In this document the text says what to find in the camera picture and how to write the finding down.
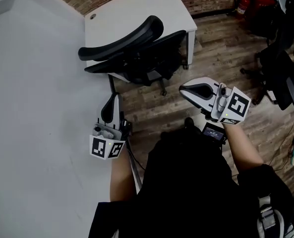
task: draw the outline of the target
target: chair backrest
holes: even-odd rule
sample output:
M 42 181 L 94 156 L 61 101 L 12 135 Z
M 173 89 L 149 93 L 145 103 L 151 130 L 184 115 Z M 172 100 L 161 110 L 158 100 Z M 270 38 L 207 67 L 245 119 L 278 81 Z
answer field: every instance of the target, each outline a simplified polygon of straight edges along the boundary
M 156 16 L 149 16 L 137 29 L 120 40 L 101 47 L 80 48 L 78 56 L 82 61 L 105 61 L 122 55 L 124 50 L 134 49 L 153 42 L 162 34 L 162 21 Z
M 130 73 L 133 71 L 136 75 L 148 73 L 156 69 L 156 65 L 165 59 L 168 53 L 178 50 L 185 36 L 186 31 L 177 31 L 138 48 L 127 49 L 117 57 L 85 68 L 85 71 L 90 73 Z
M 278 47 L 277 55 L 294 43 L 294 8 L 287 8 L 283 15 L 275 43 Z
M 285 110 L 294 105 L 294 63 L 283 51 L 272 64 L 262 67 L 268 90 L 273 91 L 278 106 Z

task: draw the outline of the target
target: chair armrest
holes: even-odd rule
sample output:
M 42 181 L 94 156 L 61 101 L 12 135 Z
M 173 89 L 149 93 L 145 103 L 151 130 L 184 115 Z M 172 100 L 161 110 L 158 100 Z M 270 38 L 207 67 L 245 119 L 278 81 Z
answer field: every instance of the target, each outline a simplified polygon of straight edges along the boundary
M 105 61 L 122 55 L 124 49 L 135 49 L 145 43 L 157 40 L 163 30 L 162 21 L 156 16 L 149 16 L 137 29 L 120 40 L 101 47 L 82 47 L 78 51 L 78 56 L 82 61 Z
M 291 98 L 292 98 L 292 103 L 294 104 L 294 84 L 293 84 L 290 77 L 287 78 L 286 82 L 287 82 L 288 90 L 289 90 Z

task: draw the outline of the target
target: wooden floor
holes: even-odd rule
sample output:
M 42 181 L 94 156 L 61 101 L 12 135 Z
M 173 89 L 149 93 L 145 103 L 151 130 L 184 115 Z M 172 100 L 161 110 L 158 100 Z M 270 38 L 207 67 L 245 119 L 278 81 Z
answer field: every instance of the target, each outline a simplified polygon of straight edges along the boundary
M 239 70 L 242 67 L 254 69 L 258 66 L 255 53 L 267 47 L 265 38 L 250 34 L 244 21 L 238 21 L 231 16 L 210 16 L 195 22 L 198 26 L 196 37 L 201 45 L 195 46 L 191 68 L 180 68 L 168 82 L 168 94 L 165 97 L 160 95 L 157 83 L 151 87 L 139 87 L 115 80 L 116 89 L 124 98 L 125 117 L 133 122 L 133 136 L 130 138 L 132 150 L 143 166 L 146 166 L 148 153 L 159 140 L 162 131 L 181 127 L 186 117 L 192 117 L 196 124 L 201 119 L 200 110 L 179 94 L 178 88 L 181 84 L 207 76 L 231 88 L 236 86 L 250 98 L 254 98 L 260 90 L 258 82 L 248 79 Z M 294 45 L 288 50 L 294 61 L 293 52 Z M 251 104 L 241 126 L 266 163 L 277 153 L 272 166 L 279 169 L 287 160 L 288 148 L 294 137 L 294 126 L 279 151 L 278 149 L 293 122 L 292 105 L 281 111 L 264 98 L 258 106 Z M 237 174 L 228 144 L 223 147 L 223 156 L 233 175 Z M 294 167 L 287 163 L 277 174 L 294 193 Z

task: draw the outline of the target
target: table leg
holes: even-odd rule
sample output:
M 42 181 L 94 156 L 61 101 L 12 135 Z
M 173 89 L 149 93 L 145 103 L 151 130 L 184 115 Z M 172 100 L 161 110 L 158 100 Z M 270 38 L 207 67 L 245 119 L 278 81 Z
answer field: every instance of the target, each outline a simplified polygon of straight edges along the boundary
M 192 64 L 192 61 L 193 61 L 194 40 L 195 40 L 195 31 L 188 32 L 186 35 L 187 64 Z

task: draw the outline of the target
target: chair base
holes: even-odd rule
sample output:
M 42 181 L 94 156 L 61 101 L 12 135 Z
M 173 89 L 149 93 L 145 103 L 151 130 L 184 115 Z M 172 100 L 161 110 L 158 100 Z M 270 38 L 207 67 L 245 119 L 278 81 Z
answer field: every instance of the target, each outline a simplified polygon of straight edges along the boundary
M 187 70 L 189 69 L 189 65 L 187 63 L 187 59 L 183 57 L 182 63 L 181 65 L 183 65 L 183 69 Z
M 244 69 L 244 68 L 241 68 L 240 69 L 240 72 L 242 74 L 247 74 L 253 78 L 257 78 L 260 82 L 260 84 L 262 85 L 262 90 L 261 92 L 257 95 L 257 97 L 255 99 L 252 99 L 251 100 L 251 103 L 253 105 L 259 105 L 260 102 L 262 101 L 262 99 L 265 97 L 265 95 L 267 95 L 268 99 L 270 100 L 270 102 L 274 105 L 277 105 L 278 102 L 276 100 L 272 100 L 270 98 L 270 96 L 268 95 L 268 92 L 267 92 L 267 86 L 264 84 L 264 81 L 265 81 L 265 77 L 263 74 L 260 73 L 259 70 L 247 70 L 247 69 Z
M 167 91 L 166 91 L 166 88 L 165 88 L 165 83 L 163 82 L 163 78 L 159 79 L 159 83 L 160 83 L 160 87 L 161 87 L 161 95 L 166 96 Z

